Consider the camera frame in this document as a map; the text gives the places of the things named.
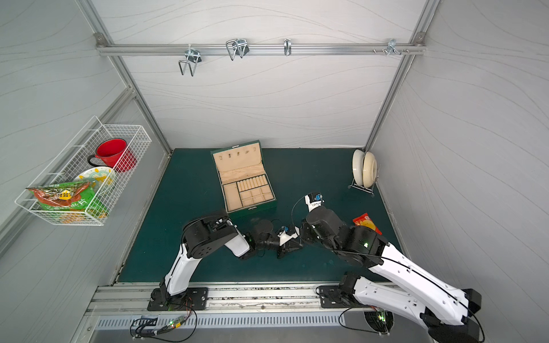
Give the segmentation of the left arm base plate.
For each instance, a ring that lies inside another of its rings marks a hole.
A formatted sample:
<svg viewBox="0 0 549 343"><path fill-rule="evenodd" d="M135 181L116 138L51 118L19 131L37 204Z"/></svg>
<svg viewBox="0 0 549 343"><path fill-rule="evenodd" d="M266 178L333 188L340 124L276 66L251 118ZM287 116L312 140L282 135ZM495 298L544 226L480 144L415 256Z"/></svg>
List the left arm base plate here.
<svg viewBox="0 0 549 343"><path fill-rule="evenodd" d="M195 287L171 296L163 288L155 288L150 295L147 310L149 312L202 311L206 308L208 291L207 287Z"/></svg>

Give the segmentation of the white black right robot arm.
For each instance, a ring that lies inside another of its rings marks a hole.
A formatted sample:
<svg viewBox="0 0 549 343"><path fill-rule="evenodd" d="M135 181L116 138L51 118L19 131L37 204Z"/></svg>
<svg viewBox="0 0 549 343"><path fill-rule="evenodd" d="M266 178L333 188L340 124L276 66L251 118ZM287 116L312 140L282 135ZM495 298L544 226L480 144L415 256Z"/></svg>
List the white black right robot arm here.
<svg viewBox="0 0 549 343"><path fill-rule="evenodd" d="M337 295L347 307L370 307L404 317L427 331L436 342L484 342L476 314L482 296L439 280L401 253L383 235L368 227L348 225L324 205L319 193L305 196L308 208L300 234L348 264L364 267L396 285L375 283L347 273Z"/></svg>

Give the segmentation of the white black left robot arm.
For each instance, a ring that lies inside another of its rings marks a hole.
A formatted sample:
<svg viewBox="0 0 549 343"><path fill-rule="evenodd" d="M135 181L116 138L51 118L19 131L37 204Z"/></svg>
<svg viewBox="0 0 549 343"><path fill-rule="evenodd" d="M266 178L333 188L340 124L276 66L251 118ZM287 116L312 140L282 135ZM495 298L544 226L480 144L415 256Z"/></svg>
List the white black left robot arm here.
<svg viewBox="0 0 549 343"><path fill-rule="evenodd" d="M199 263L222 247L240 260L262 250L273 250L281 259L301 250L304 244L297 227L283 226L276 232L270 220L260 220L245 234L224 211L192 220L184 226L178 255L160 283L160 301L167 304L184 297Z"/></svg>

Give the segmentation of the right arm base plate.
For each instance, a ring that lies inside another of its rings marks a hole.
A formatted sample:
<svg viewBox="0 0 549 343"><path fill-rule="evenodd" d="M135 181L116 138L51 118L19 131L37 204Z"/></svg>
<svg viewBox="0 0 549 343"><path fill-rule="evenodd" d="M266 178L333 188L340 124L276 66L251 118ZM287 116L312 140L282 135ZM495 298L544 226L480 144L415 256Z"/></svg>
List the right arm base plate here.
<svg viewBox="0 0 549 343"><path fill-rule="evenodd" d="M362 304L358 303L352 297L342 293L338 286L318 286L315 289L315 294L319 297L320 307L323 309L348 309L363 307Z"/></svg>

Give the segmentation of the green jewelry box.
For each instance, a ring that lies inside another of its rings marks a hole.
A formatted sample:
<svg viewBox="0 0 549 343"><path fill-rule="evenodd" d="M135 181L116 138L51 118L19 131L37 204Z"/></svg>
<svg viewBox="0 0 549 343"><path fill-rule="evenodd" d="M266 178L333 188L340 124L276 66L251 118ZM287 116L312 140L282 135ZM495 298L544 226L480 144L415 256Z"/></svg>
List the green jewelry box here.
<svg viewBox="0 0 549 343"><path fill-rule="evenodd" d="M211 156L229 215L244 217L276 207L259 141L212 150Z"/></svg>

